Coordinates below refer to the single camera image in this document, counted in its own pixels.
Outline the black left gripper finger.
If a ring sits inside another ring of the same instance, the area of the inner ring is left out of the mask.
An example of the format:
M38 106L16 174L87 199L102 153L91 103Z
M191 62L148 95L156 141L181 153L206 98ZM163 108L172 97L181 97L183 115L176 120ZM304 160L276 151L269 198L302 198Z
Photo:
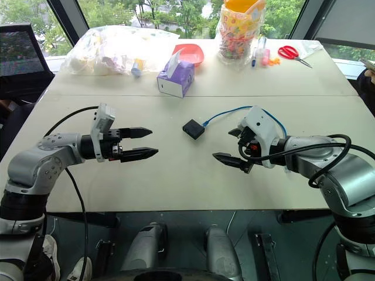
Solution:
M159 150L154 148L136 148L132 150L126 150L120 154L120 162L134 162L138 160L144 160L157 154Z
M134 128L120 128L119 129L119 138L120 139L136 139L143 138L147 135L152 134L153 132L150 129L143 127L134 127Z

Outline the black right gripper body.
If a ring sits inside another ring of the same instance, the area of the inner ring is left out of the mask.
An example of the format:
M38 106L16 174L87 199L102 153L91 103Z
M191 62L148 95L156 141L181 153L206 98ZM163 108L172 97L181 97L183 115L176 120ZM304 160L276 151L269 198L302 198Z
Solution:
M260 160L251 160L251 158L261 157L261 146L259 141L255 139L255 133L249 127L245 127L240 134L238 151L241 157L251 163L261 164Z

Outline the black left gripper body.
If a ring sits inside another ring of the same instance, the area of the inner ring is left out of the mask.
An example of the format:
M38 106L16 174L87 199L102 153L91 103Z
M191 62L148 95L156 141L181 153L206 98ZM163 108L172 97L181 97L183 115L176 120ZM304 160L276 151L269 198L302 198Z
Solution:
M122 147L120 145L120 130L110 129L107 133L103 134L103 139L101 140L101 154L104 159L109 161L119 160L122 152Z

